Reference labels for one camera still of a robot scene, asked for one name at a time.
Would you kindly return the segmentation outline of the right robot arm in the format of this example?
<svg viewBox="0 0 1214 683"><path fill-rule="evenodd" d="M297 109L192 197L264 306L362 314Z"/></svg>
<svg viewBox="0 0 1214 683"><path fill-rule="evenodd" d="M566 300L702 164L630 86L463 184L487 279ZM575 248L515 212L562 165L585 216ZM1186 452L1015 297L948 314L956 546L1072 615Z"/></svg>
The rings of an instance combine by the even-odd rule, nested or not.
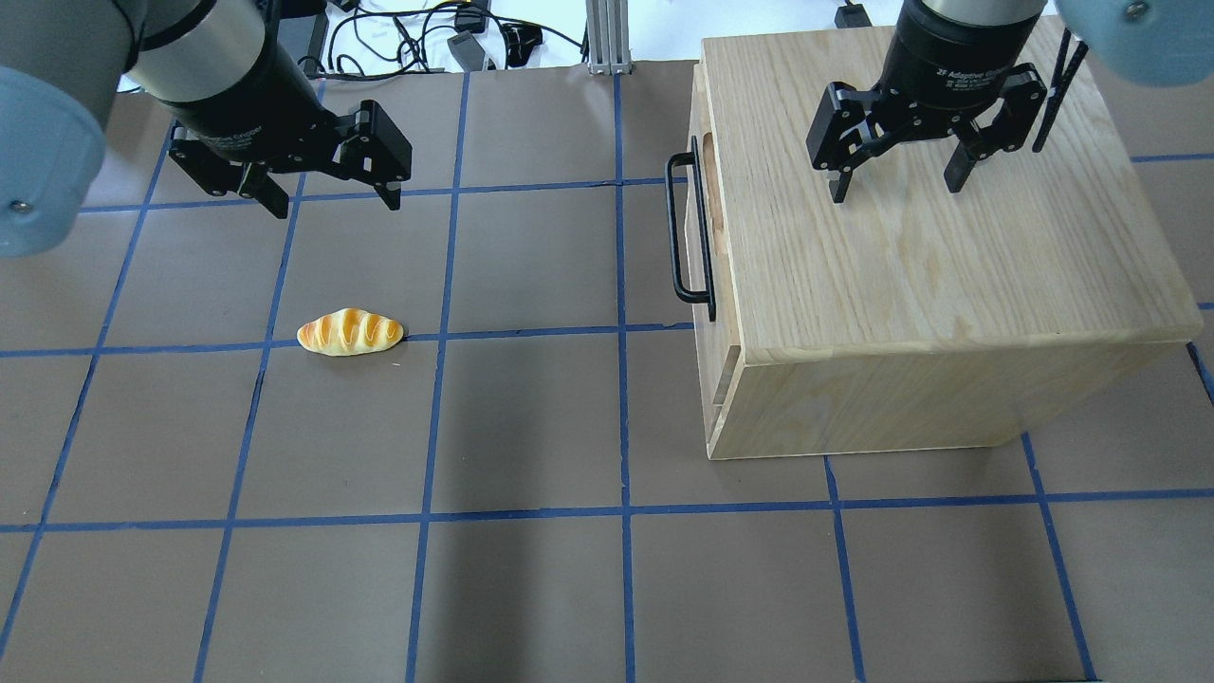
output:
<svg viewBox="0 0 1214 683"><path fill-rule="evenodd" d="M955 138L944 183L959 192L998 152L1043 150L1089 52L1129 82L1173 87L1212 74L1209 1L1057 1L1049 81L1020 59L1040 1L906 1L883 73L867 90L828 82L806 136L843 203L855 169L897 144Z"/></svg>

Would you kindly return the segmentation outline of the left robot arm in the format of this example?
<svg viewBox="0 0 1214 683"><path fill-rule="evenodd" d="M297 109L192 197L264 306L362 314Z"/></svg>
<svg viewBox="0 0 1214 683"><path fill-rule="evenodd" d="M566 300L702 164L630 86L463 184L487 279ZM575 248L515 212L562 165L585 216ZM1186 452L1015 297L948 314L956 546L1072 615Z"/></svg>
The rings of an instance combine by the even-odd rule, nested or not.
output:
<svg viewBox="0 0 1214 683"><path fill-rule="evenodd" d="M277 173L371 186L391 211L412 143L381 104L320 106L279 44L278 1L5 1L1 251L68 237L102 167L121 76L176 120L169 156L208 194L289 212Z"/></svg>

